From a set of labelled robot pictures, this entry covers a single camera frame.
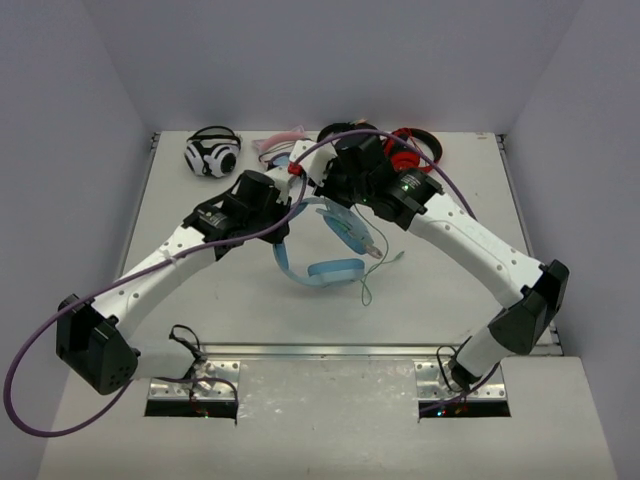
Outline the light blue headphones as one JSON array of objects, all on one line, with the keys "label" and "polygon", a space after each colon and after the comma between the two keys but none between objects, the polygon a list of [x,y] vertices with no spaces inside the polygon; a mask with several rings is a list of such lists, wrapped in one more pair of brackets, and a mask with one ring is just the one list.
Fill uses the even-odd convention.
[{"label": "light blue headphones", "polygon": [[367,257],[383,258],[365,222],[337,203],[309,197],[291,218],[292,237],[273,246],[276,264],[307,287],[337,287],[364,279]]}]

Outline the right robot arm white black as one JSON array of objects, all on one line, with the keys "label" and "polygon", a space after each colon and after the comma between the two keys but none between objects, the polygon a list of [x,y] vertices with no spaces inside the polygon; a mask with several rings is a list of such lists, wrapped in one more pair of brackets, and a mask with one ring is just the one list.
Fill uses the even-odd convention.
[{"label": "right robot arm white black", "polygon": [[344,207],[363,205],[448,255],[494,296],[500,312],[449,362],[452,380],[468,391],[510,355],[527,355],[560,310],[569,270],[513,248],[476,221],[441,184],[417,167],[396,170],[376,134],[352,131],[334,153],[311,161],[317,196]]}]

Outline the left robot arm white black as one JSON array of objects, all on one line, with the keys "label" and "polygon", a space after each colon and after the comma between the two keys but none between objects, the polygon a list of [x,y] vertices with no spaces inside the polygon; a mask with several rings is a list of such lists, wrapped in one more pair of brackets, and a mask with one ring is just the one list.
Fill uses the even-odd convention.
[{"label": "left robot arm white black", "polygon": [[198,360],[194,348],[176,340],[135,340],[134,333],[186,280],[248,237],[269,243],[284,238],[292,183],[284,167],[244,171],[230,190],[197,205],[116,288],[85,301],[64,299],[56,326],[58,357],[101,395],[133,379],[184,378]]}]

